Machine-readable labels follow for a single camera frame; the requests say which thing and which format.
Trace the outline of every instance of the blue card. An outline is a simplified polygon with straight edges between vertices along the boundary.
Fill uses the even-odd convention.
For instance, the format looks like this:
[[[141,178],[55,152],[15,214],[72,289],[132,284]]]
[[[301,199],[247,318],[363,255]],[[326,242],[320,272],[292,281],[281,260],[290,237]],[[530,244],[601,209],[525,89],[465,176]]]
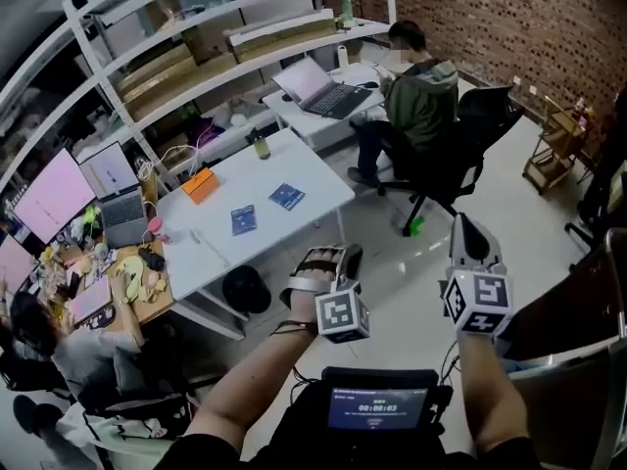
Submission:
[[[291,211],[299,202],[303,200],[303,197],[305,197],[304,192],[297,190],[289,184],[283,183],[268,198],[273,202],[278,203],[284,209]]]
[[[231,212],[231,223],[233,225],[233,236],[241,235],[247,231],[257,229],[257,218],[255,217],[255,206],[247,206]]]

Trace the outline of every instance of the laptop keyboard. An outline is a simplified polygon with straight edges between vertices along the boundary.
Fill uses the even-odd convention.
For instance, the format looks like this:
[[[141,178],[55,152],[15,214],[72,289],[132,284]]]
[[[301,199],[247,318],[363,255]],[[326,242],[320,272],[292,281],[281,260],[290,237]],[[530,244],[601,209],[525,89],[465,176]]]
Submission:
[[[338,84],[331,92],[311,106],[309,111],[318,115],[324,115],[354,90],[355,87],[353,85]]]
[[[144,215],[144,206],[137,195],[114,204],[103,205],[101,209],[107,227],[133,221]]]

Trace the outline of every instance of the white desk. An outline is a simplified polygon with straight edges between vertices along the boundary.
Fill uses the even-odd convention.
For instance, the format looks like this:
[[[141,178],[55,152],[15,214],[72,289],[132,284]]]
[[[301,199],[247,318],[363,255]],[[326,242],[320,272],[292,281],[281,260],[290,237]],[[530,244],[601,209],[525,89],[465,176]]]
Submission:
[[[176,239],[170,245],[164,244],[169,284],[177,300],[172,310],[236,340],[244,338],[238,329],[199,310],[185,298],[198,292],[247,320],[205,287],[330,212],[337,211],[344,240],[340,207],[355,198],[353,190],[290,129],[272,134],[266,141],[271,151],[266,161],[260,160],[255,149],[249,147],[215,165],[212,171],[220,185],[202,204],[195,205],[181,188],[163,197],[158,204],[160,216],[175,232]],[[282,183],[306,194],[291,211],[268,198]],[[231,211],[249,205],[255,206],[257,229],[234,237]],[[192,230],[200,232],[217,253],[207,244],[197,244]]]
[[[331,76],[336,82],[347,83],[348,85],[360,85],[368,81],[375,81],[380,84],[380,79],[375,70],[363,63],[353,63],[344,70],[334,70]],[[379,89],[371,89],[372,94],[363,101],[347,117],[353,117],[361,112],[365,112],[375,106],[382,104],[385,99]],[[312,136],[321,130],[332,127],[342,120],[335,118],[321,117],[319,115],[308,114],[301,110],[293,101],[283,101],[282,90],[274,92],[264,97],[264,103],[274,112],[279,127],[287,125],[303,136],[308,144],[313,147]]]

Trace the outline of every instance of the orange box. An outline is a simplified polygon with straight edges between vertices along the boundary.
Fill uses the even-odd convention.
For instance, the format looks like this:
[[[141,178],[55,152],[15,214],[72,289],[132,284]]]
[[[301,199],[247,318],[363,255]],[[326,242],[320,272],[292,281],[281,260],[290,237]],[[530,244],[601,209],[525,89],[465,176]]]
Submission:
[[[204,168],[183,185],[183,190],[195,204],[200,204],[219,186],[217,176]]]

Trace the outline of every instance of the computer monitor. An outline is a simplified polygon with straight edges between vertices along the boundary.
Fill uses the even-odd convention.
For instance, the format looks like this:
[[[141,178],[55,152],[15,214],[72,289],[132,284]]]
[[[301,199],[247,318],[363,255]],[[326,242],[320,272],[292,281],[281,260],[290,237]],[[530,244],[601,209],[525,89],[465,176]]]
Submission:
[[[64,149],[24,192],[14,214],[48,244],[94,198],[78,164]]]
[[[137,186],[139,181],[121,150],[120,143],[108,146],[80,165],[80,171],[99,199]]]
[[[329,74],[310,57],[286,68],[272,79],[298,104],[333,82]]]
[[[35,267],[34,257],[7,235],[0,245],[0,279],[7,281],[7,291],[15,295]]]

